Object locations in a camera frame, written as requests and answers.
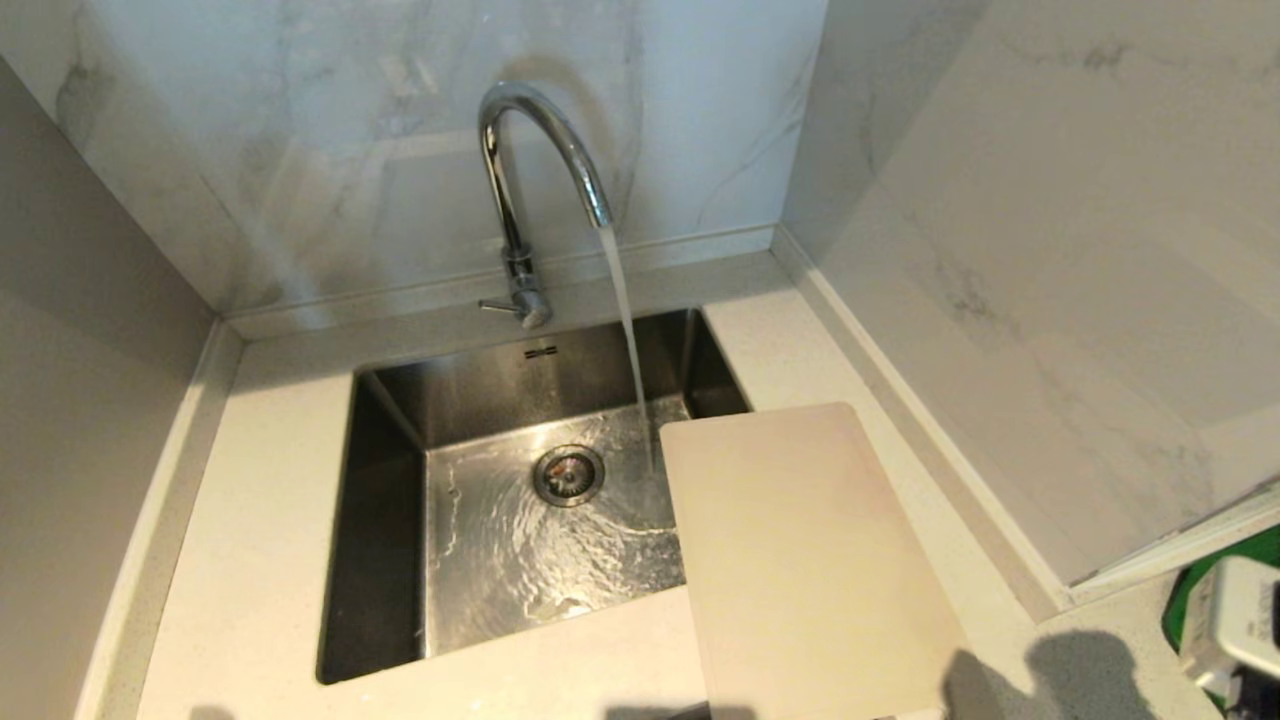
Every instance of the stainless steel sink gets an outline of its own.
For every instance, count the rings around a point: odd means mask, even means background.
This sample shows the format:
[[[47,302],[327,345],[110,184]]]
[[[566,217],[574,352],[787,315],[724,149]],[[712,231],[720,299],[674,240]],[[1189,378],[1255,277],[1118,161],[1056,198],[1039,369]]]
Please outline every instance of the stainless steel sink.
[[[748,411],[696,310],[636,340],[654,442]],[[320,682],[684,584],[634,387],[620,323],[358,373]]]

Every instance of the marble backsplash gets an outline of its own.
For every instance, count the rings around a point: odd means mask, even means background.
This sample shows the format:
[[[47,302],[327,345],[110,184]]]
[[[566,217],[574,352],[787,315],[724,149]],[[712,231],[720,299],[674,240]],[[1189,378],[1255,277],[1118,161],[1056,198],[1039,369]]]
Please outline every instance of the marble backsplash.
[[[630,242],[777,222],[826,0],[0,0],[0,54],[216,310],[499,268],[499,79],[575,120]],[[529,236],[596,251],[513,122]]]
[[[1280,1],[832,3],[783,224],[1064,582],[1280,474]]]

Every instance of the faucet handle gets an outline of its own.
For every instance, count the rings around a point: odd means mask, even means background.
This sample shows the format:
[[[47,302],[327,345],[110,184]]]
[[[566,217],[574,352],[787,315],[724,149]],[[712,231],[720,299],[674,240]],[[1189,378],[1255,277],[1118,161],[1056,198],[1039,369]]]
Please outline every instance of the faucet handle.
[[[511,313],[526,331],[543,325],[552,316],[547,299],[536,290],[518,290],[511,296],[511,302],[481,300],[480,309]]]
[[[518,305],[512,305],[511,302],[498,302],[495,300],[481,300],[481,310],[498,310],[500,313],[511,313],[512,315],[518,315],[524,309]]]

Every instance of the white container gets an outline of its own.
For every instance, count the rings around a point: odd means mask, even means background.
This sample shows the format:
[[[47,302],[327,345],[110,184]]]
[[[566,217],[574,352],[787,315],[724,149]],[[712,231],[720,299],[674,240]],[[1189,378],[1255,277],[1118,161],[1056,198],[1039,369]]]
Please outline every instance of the white container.
[[[1275,612],[1280,569],[1248,557],[1224,557],[1192,589],[1183,625],[1183,673],[1228,697],[1231,675],[1248,666],[1280,678]]]

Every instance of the grey wall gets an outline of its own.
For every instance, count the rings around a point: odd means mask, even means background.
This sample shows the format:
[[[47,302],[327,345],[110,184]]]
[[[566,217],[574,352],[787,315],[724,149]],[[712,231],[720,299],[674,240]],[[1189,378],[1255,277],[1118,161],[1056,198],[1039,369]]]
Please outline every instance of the grey wall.
[[[69,717],[212,313],[0,61],[0,698]]]
[[[1064,582],[1280,474],[1280,3],[832,3],[783,224]]]

